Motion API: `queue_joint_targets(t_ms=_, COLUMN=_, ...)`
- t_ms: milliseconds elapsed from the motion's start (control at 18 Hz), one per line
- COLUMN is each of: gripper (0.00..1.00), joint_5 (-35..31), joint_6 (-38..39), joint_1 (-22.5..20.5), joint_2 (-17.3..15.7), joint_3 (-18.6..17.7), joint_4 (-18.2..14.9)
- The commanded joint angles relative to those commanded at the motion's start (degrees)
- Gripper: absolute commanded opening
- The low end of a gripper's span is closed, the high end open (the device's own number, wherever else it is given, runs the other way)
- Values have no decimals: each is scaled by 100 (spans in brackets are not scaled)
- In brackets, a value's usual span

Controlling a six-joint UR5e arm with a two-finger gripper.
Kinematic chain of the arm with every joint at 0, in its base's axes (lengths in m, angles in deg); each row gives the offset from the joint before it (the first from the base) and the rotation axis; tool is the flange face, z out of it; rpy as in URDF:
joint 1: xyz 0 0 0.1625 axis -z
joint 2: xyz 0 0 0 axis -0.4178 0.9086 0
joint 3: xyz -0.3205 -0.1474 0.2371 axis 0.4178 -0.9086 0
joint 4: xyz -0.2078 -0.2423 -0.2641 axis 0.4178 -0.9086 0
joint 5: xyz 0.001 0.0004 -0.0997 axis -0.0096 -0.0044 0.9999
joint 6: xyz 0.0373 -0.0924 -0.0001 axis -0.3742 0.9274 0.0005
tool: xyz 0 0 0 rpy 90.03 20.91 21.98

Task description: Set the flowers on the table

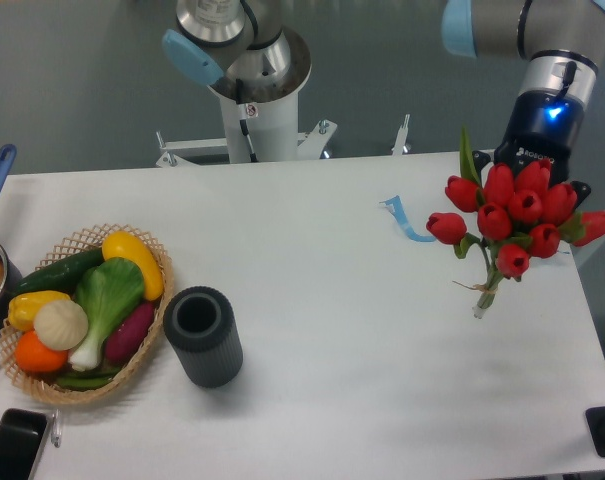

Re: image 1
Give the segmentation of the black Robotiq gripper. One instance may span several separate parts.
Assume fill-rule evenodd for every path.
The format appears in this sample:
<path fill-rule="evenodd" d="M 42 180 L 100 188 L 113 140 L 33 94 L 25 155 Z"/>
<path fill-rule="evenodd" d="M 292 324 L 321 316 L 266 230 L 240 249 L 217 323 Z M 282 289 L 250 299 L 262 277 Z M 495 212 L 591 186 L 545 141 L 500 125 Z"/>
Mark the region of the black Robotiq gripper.
<path fill-rule="evenodd" d="M 516 100 L 502 143 L 494 151 L 494 162 L 503 163 L 517 176 L 533 161 L 551 162 L 550 183 L 569 177 L 569 159 L 582 124 L 582 104 L 571 98 L 557 100 L 542 91 L 528 91 Z M 473 150 L 472 160 L 478 180 L 492 164 L 492 154 Z M 576 194 L 575 208 L 588 198 L 591 186 L 570 182 Z"/>

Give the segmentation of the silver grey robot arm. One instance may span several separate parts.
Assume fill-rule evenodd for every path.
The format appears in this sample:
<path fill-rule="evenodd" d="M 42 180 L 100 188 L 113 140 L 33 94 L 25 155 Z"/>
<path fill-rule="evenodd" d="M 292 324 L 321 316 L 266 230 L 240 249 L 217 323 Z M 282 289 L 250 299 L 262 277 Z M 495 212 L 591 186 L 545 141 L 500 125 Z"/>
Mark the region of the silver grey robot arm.
<path fill-rule="evenodd" d="M 300 160 L 298 94 L 311 71 L 304 40 L 277 1 L 181 1 L 162 47 L 172 65 L 221 105 L 234 163 Z M 441 24 L 452 54 L 528 63 L 495 161 L 520 172 L 548 158 L 551 180 L 569 159 L 605 55 L 605 1 L 451 1 Z"/>

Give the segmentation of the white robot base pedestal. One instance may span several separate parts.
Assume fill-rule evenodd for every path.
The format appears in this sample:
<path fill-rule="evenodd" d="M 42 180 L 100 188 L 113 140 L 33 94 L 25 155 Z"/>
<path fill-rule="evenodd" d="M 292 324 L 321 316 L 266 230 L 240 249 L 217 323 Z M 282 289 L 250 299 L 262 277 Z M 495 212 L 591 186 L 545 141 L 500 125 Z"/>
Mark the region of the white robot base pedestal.
<path fill-rule="evenodd" d="M 283 27 L 271 45 L 245 51 L 211 87 L 232 164 L 298 158 L 298 95 L 310 73 L 306 42 Z"/>

